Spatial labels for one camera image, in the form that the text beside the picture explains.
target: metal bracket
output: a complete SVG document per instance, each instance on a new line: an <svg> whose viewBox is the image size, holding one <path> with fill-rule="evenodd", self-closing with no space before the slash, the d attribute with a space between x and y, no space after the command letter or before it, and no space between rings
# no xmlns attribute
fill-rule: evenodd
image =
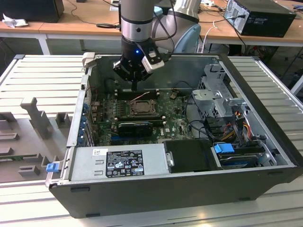
<svg viewBox="0 0 303 227"><path fill-rule="evenodd" d="M28 112L28 115L31 118L31 123L37 128L39 135L42 139L47 139L49 137L49 131L45 117L42 117L40 112L37 109L37 99L36 98L24 98L20 104L22 109L25 109Z"/></svg>
<svg viewBox="0 0 303 227"><path fill-rule="evenodd" d="M230 106L242 106L246 105L243 98L226 98L223 101L223 107L225 109L225 114L232 114L232 109Z"/></svg>
<svg viewBox="0 0 303 227"><path fill-rule="evenodd" d="M88 68L95 64L95 52L86 52L82 57L83 67Z"/></svg>

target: white cable on desk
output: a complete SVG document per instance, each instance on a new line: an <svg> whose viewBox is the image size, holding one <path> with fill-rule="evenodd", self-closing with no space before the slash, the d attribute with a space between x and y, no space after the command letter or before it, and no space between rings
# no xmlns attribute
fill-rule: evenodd
<svg viewBox="0 0 303 227"><path fill-rule="evenodd" d="M221 22L221 21L225 21L225 20L229 20L229 19L235 19L235 17L229 17L229 18L226 18L226 19L224 19L224 20L214 20L214 21L213 21L213 26L212 26L212 27L207 31L207 33L205 34L204 41L203 41L203 45L202 45L202 51L201 51L201 53L204 52L206 37L207 37L208 33L210 32L210 30L212 30L213 28L219 29L216 25L214 25L215 22Z"/></svg>

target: blue latch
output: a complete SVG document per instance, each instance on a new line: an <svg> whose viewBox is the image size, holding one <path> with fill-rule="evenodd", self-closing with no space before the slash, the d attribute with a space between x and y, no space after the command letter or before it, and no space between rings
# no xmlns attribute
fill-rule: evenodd
<svg viewBox="0 0 303 227"><path fill-rule="evenodd" d="M85 129L86 124L84 122L80 122L80 129Z"/></svg>
<svg viewBox="0 0 303 227"><path fill-rule="evenodd" d="M84 135L84 130L79 130L79 135L83 136Z"/></svg>
<svg viewBox="0 0 303 227"><path fill-rule="evenodd" d="M89 105L87 103L83 104L83 111L88 111L89 110Z"/></svg>
<svg viewBox="0 0 303 227"><path fill-rule="evenodd" d="M49 163L46 166L46 172L53 173L59 171L59 163Z"/></svg>
<svg viewBox="0 0 303 227"><path fill-rule="evenodd" d="M77 143L78 144L82 144L84 142L84 139L83 138L81 138L81 137L78 137L77 138Z"/></svg>
<svg viewBox="0 0 303 227"><path fill-rule="evenodd" d="M217 145L214 146L214 150L216 153L234 153L235 150L232 147L231 143L218 143Z"/></svg>
<svg viewBox="0 0 303 227"><path fill-rule="evenodd" d="M85 117L85 116L81 116L81 122L86 122L86 120L87 120L87 117Z"/></svg>

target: white paper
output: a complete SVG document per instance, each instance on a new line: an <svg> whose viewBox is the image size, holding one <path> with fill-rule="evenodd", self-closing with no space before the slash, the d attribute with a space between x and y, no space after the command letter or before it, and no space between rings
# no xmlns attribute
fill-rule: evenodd
<svg viewBox="0 0 303 227"><path fill-rule="evenodd" d="M7 17L3 14L3 20L2 22L4 24L6 24L8 27L12 27L12 28L15 28L15 27L21 27L21 26L27 26L28 23L26 22L26 20L24 19L12 19L10 17Z"/></svg>
<svg viewBox="0 0 303 227"><path fill-rule="evenodd" d="M93 156L106 155L108 149L93 149Z"/></svg>

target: power supply label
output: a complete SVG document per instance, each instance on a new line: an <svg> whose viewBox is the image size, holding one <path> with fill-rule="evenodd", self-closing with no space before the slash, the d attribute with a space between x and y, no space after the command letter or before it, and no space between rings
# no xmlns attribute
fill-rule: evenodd
<svg viewBox="0 0 303 227"><path fill-rule="evenodd" d="M106 176L141 176L144 175L142 150L107 152Z"/></svg>

